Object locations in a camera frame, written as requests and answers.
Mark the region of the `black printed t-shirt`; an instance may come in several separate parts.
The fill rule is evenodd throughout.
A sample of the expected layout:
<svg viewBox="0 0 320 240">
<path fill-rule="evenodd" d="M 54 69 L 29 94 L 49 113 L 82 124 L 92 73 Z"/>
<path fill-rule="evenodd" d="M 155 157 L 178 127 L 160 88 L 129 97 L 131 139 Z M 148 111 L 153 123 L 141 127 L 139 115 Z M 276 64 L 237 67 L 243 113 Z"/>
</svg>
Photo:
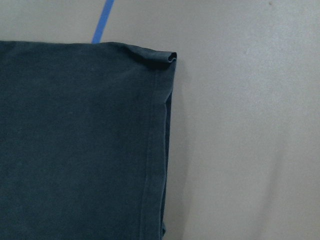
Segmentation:
<svg viewBox="0 0 320 240">
<path fill-rule="evenodd" d="M 161 240 L 177 54 L 0 43 L 0 237 Z"/>
</svg>

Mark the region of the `blue tape line lengthwise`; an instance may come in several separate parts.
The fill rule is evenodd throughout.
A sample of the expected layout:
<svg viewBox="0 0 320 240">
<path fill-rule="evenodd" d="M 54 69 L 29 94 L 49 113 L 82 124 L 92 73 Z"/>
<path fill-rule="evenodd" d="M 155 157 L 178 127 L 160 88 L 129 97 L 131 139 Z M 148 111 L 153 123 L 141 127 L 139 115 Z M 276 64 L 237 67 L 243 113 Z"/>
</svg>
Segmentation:
<svg viewBox="0 0 320 240">
<path fill-rule="evenodd" d="M 100 14 L 100 17 L 99 17 L 99 20 L 97 22 L 94 34 L 93 34 L 93 37 L 92 37 L 92 40 L 91 40 L 92 44 L 98 44 L 101 42 L 105 27 L 107 25 L 109 16 L 111 14 L 111 11 L 112 11 L 112 8 L 114 5 L 114 2 L 115 2 L 114 0 L 106 0 L 105 1 L 103 8 L 102 8 L 102 11 L 101 11 L 101 14 Z"/>
</svg>

